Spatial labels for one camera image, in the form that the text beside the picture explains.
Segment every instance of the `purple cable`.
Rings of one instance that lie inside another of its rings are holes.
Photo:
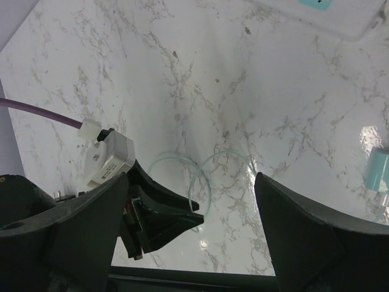
[[[70,119],[68,117],[61,116],[60,114],[53,113],[46,109],[39,108],[33,105],[27,105],[22,102],[16,102],[14,100],[2,99],[0,98],[0,106],[5,106],[7,108],[14,108],[16,110],[27,111],[28,113],[37,114],[48,119],[56,120],[57,122],[64,123],[65,125],[72,126],[76,129],[81,128],[82,123]]]

